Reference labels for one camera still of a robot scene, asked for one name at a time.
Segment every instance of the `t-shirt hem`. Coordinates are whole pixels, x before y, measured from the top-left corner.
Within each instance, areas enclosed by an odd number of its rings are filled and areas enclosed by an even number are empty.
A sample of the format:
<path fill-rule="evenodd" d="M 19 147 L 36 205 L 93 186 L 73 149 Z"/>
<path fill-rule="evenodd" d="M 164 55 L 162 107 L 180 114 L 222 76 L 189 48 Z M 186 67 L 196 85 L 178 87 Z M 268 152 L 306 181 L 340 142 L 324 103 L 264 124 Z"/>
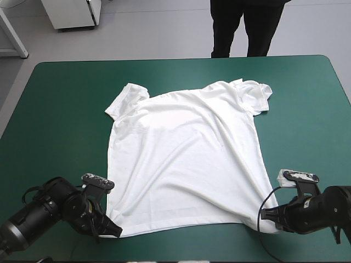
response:
<path fill-rule="evenodd" d="M 142 235 L 152 232 L 170 230 L 187 226 L 210 225 L 210 224 L 224 224 L 237 223 L 243 224 L 240 219 L 233 216 L 201 216 L 162 220 L 156 222 L 148 222 L 145 224 L 123 227 L 121 238 Z M 103 238 L 115 238 L 115 236 L 100 236 Z"/>

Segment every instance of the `t-shirt sleeve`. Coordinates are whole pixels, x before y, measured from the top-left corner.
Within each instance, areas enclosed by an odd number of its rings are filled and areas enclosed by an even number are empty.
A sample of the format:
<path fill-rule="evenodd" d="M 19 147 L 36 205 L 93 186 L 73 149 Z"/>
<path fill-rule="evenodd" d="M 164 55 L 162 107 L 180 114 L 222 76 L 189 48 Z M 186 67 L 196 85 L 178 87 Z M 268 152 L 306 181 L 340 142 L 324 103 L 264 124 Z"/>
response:
<path fill-rule="evenodd" d="M 128 83 L 105 112 L 115 121 L 133 110 L 140 101 L 148 98 L 149 93 L 146 88 Z"/>
<path fill-rule="evenodd" d="M 270 86 L 256 81 L 244 81 L 236 85 L 241 106 L 252 115 L 269 110 L 268 98 L 272 95 Z"/>

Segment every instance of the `black cable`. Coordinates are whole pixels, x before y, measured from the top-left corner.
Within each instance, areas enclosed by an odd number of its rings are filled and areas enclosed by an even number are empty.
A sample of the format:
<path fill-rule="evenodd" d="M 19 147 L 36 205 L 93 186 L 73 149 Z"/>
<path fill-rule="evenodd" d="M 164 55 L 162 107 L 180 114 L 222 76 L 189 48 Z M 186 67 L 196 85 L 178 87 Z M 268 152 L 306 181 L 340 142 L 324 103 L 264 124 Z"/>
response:
<path fill-rule="evenodd" d="M 263 244 L 263 241 L 262 241 L 262 235 L 261 235 L 261 232 L 259 230 L 259 218 L 261 216 L 261 210 L 264 206 L 264 204 L 267 202 L 267 200 L 269 199 L 269 197 L 278 189 L 281 189 L 280 186 L 274 188 L 271 193 L 269 193 L 269 195 L 267 196 L 267 198 L 263 201 L 263 203 L 261 204 L 261 207 L 259 208 L 259 211 L 258 211 L 258 218 L 257 218 L 257 232 L 258 232 L 258 239 L 262 245 L 262 247 L 264 248 L 264 250 L 268 253 L 268 255 L 270 255 L 272 258 L 274 258 L 276 261 L 278 262 L 281 262 L 281 263 L 284 263 L 284 261 L 282 261 L 281 259 L 277 258 L 276 256 L 274 256 L 271 252 L 269 252 L 269 250 L 267 249 L 267 247 Z"/>

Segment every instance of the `person's leg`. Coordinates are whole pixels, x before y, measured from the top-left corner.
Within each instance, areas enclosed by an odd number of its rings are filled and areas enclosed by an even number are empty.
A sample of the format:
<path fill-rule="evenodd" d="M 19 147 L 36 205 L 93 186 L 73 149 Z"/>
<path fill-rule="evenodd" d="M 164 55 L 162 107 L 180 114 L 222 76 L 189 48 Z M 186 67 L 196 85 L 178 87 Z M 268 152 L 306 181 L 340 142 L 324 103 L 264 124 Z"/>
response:
<path fill-rule="evenodd" d="M 248 36 L 247 56 L 267 56 L 284 5 L 267 7 L 246 5 L 244 22 Z"/>
<path fill-rule="evenodd" d="M 211 0 L 213 19 L 212 58 L 228 58 L 234 32 L 242 16 L 242 5 L 233 0 Z"/>

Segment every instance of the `white cabinet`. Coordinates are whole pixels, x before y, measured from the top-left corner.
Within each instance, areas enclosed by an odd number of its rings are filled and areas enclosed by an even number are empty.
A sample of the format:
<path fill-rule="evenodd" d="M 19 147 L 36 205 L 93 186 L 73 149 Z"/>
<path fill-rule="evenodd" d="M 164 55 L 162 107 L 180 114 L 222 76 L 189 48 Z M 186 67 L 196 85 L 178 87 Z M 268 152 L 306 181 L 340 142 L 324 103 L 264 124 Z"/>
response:
<path fill-rule="evenodd" d="M 101 0 L 42 0 L 55 29 L 96 26 Z"/>

